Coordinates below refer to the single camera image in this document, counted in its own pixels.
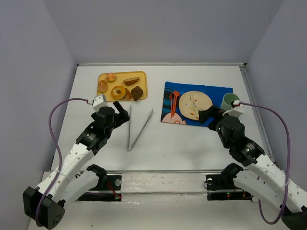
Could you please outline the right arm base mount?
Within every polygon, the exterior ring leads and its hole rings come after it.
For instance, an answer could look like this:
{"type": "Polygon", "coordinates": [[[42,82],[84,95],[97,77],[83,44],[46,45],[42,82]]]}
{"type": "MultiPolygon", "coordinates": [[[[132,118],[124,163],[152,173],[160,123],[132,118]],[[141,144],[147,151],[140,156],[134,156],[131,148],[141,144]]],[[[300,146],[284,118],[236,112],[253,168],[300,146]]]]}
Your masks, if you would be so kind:
{"type": "Polygon", "coordinates": [[[206,175],[203,187],[208,191],[208,201],[249,200],[253,196],[245,190],[236,187],[234,179],[243,168],[235,163],[226,166],[221,173],[206,175]]]}

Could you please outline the metal tongs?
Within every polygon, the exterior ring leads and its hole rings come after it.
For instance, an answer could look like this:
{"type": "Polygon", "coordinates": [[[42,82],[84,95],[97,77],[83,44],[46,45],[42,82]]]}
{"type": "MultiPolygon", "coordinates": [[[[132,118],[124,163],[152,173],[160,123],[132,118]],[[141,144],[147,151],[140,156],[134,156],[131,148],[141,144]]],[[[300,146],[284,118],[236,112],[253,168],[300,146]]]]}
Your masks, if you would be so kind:
{"type": "Polygon", "coordinates": [[[146,120],[146,122],[144,123],[142,129],[140,130],[139,134],[137,135],[135,141],[133,144],[130,143],[130,138],[131,138],[131,118],[132,118],[132,105],[130,105],[130,108],[129,108],[129,116],[130,116],[130,120],[129,120],[129,131],[128,131],[128,151],[132,151],[133,148],[135,147],[138,139],[140,138],[141,134],[144,132],[146,126],[148,125],[148,123],[150,122],[152,116],[153,116],[153,113],[154,113],[154,109],[152,109],[150,111],[150,114],[146,120]]]}

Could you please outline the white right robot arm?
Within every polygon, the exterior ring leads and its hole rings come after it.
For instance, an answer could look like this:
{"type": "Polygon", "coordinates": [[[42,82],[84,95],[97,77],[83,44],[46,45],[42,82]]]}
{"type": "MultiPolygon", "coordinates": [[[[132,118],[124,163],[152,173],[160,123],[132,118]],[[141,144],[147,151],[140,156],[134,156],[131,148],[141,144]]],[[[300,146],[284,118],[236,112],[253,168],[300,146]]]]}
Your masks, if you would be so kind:
{"type": "Polygon", "coordinates": [[[224,148],[235,160],[218,175],[207,176],[208,190],[242,189],[274,209],[291,230],[307,228],[307,193],[281,171],[255,141],[245,135],[245,126],[215,106],[199,112],[199,123],[213,118],[208,129],[217,132],[224,148]]]}

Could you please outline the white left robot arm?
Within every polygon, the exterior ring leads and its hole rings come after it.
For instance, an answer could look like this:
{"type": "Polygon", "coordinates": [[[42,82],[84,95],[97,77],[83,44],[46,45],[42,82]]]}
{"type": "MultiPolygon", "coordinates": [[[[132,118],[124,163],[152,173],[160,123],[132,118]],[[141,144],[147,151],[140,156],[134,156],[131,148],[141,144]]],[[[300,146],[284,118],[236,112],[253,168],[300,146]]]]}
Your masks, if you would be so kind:
{"type": "Polygon", "coordinates": [[[79,135],[66,157],[59,154],[58,167],[36,187],[23,193],[24,212],[38,227],[55,228],[65,214],[65,206],[106,180],[106,171],[91,165],[79,178],[78,171],[106,145],[112,131],[130,120],[118,101],[109,107],[104,99],[93,100],[93,121],[79,135]]]}

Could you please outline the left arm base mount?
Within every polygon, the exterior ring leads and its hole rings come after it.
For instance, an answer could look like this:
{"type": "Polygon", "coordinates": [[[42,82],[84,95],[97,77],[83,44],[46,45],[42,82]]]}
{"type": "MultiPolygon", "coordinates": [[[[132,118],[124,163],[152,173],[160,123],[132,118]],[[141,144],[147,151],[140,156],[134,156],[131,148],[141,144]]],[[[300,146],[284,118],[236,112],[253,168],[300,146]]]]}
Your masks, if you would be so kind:
{"type": "Polygon", "coordinates": [[[81,195],[77,201],[97,202],[120,202],[122,199],[121,183],[122,176],[119,174],[108,175],[104,168],[92,164],[87,167],[86,172],[92,172],[98,176],[98,182],[88,192],[81,195]]]}

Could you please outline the dark brown bread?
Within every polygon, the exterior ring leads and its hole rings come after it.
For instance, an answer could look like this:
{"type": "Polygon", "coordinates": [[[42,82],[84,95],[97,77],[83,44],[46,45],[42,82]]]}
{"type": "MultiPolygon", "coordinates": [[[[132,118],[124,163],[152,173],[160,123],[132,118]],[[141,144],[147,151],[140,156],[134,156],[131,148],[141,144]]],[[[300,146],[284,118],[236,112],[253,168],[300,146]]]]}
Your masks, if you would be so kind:
{"type": "Polygon", "coordinates": [[[138,101],[142,97],[142,95],[143,95],[143,90],[142,90],[141,87],[136,86],[135,88],[133,88],[131,90],[130,93],[131,93],[131,96],[132,96],[133,100],[134,101],[138,101]]]}

